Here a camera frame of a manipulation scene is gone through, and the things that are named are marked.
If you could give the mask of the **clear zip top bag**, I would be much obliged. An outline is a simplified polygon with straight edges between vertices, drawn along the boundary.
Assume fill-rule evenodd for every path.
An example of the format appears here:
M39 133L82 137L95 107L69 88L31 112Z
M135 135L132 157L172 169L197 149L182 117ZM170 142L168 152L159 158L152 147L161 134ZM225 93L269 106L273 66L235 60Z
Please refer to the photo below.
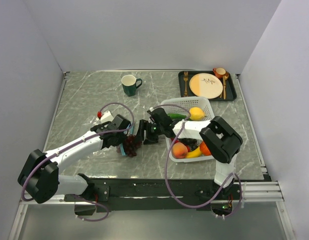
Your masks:
M118 151L121 151L121 146L126 156L131 158L137 156L137 150L141 146L141 142L135 142L136 137L129 134L128 130L125 130L131 126L131 122L120 114L117 114L112 121L106 121L104 123L97 124L90 128L92 132L96 134L102 133L99 138L102 140L101 149L108 149L110 147L117 147Z

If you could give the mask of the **red grape bunch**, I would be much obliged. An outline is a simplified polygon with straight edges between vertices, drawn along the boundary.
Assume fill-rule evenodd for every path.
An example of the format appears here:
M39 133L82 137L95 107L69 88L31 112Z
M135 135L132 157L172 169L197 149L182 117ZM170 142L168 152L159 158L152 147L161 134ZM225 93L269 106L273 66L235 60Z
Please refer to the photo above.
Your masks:
M142 143L136 135L129 134L123 143L116 147L116 151L122 156L133 158L137 156L137 150L142 146Z

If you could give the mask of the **peach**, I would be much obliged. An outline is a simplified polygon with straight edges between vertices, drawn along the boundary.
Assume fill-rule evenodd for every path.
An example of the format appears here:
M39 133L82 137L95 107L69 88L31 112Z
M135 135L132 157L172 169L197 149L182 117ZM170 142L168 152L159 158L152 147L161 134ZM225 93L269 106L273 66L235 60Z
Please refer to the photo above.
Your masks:
M184 159L189 151L186 145L177 142L173 145L171 152L175 159Z

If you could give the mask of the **yellow lemon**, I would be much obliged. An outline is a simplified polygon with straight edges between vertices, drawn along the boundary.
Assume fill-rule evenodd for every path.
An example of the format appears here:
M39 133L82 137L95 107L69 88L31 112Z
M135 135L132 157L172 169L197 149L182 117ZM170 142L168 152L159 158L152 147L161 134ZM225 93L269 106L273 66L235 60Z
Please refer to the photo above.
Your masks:
M199 107L192 107L189 113L192 121L201 121L206 117L205 112Z

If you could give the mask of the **banana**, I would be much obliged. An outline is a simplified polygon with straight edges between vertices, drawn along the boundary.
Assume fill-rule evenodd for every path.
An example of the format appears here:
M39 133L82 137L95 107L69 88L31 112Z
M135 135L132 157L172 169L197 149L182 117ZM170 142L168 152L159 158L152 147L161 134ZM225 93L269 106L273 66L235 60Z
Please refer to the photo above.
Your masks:
M200 150L200 147L198 146L195 150L188 152L185 158L186 159L198 158L201 155L202 155L202 152Z

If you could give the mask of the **orange tangerine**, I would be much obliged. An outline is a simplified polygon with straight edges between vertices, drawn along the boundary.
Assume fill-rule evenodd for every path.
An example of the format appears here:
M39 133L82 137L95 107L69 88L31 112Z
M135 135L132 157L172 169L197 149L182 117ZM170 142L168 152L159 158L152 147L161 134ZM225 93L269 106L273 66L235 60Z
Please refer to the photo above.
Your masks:
M199 149L200 149L201 153L205 156L211 156L212 155L209 148L207 147L207 145L205 144L204 141L202 141L201 144L199 145Z

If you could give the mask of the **black grape bunch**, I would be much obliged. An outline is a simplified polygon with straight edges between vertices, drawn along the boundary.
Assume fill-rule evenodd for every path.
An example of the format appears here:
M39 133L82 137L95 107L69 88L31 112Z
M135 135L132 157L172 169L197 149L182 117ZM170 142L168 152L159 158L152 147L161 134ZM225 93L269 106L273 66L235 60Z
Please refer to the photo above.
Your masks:
M193 138L180 138L179 141L187 147L188 152L194 151L199 146L198 141Z

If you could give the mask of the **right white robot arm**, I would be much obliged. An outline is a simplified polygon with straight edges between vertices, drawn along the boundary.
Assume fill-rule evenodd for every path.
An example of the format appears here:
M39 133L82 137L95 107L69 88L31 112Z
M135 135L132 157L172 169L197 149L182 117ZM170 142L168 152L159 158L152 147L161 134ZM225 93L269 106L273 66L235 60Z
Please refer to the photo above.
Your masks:
M140 120L134 142L156 144L159 136L168 141L169 157L175 162L214 159L216 169L213 193L225 199L231 193L235 161L243 139L220 116L206 120L205 115L166 113L158 107L148 111L149 120Z

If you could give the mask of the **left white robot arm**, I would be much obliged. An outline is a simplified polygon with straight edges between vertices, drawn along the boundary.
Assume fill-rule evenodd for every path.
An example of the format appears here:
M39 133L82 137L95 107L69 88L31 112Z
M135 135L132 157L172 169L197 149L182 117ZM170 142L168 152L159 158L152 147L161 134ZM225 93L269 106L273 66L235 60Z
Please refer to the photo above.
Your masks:
M55 195L76 195L83 201L97 193L95 183L86 175L61 175L78 160L93 152L119 146L132 123L118 114L112 121L93 126L83 136L53 150L32 151L17 179L22 186L21 198L42 204Z

